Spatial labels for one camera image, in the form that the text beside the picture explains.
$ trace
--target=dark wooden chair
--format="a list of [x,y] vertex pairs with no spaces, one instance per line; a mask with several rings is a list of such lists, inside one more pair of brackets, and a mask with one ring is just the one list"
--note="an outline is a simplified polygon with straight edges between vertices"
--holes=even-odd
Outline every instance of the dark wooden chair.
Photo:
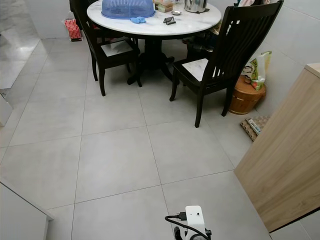
[[216,47],[208,58],[184,59],[173,64],[172,94],[181,80],[197,94],[195,127],[201,120],[204,96],[226,89],[222,116],[226,116],[238,78],[273,25],[283,0],[266,5],[226,8]]
[[[71,0],[71,5],[89,45],[94,79],[99,80],[101,94],[105,96],[105,69],[127,65],[130,72],[129,63],[135,63],[137,68],[140,51],[137,45],[126,37],[97,43],[97,32],[92,27],[93,24],[87,15],[87,8],[83,7],[82,1]],[[142,86],[139,78],[137,78],[137,83],[140,87]]]

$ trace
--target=stainless steel kettle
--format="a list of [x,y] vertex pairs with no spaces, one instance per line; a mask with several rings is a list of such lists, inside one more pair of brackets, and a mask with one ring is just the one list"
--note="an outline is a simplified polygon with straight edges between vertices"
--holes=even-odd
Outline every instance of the stainless steel kettle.
[[185,0],[184,9],[191,13],[203,13],[206,10],[208,0]]

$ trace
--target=wooden barrel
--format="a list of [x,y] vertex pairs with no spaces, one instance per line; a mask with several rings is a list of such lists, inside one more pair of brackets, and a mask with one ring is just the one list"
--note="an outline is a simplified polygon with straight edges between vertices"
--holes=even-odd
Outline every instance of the wooden barrel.
[[266,95],[266,86],[259,91],[255,90],[250,83],[245,82],[245,76],[240,76],[235,85],[229,112],[237,115],[248,114],[257,104],[261,97]]

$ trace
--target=round dining table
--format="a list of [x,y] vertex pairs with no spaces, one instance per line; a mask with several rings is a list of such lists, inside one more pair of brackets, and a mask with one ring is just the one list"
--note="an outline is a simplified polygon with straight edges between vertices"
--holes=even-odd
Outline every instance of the round dining table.
[[[180,11],[181,15],[173,15],[171,11],[163,13],[155,11],[155,14],[146,18],[145,23],[136,24],[130,19],[114,19],[102,15],[102,0],[92,3],[87,9],[88,17],[100,28],[117,35],[144,39],[144,53],[139,56],[139,65],[134,76],[128,79],[128,84],[135,82],[144,69],[161,69],[172,80],[166,63],[174,62],[174,57],[167,57],[162,52],[162,40],[183,39],[205,32],[215,26],[221,20],[220,11],[211,4],[206,5],[207,10],[202,13],[188,12],[184,10],[184,3],[173,4],[174,11]],[[174,17],[175,23],[167,25],[165,18]]]

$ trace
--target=plastic bag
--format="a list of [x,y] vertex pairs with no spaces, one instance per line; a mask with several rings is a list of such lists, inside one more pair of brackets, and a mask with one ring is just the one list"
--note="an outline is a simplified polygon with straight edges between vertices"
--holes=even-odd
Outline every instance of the plastic bag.
[[74,14],[69,11],[68,17],[62,21],[65,25],[71,42],[82,41],[81,31],[77,25]]
[[266,72],[269,67],[272,51],[266,51],[261,55],[252,58],[242,70],[244,75],[251,81],[251,85],[255,90],[259,91],[266,81]]

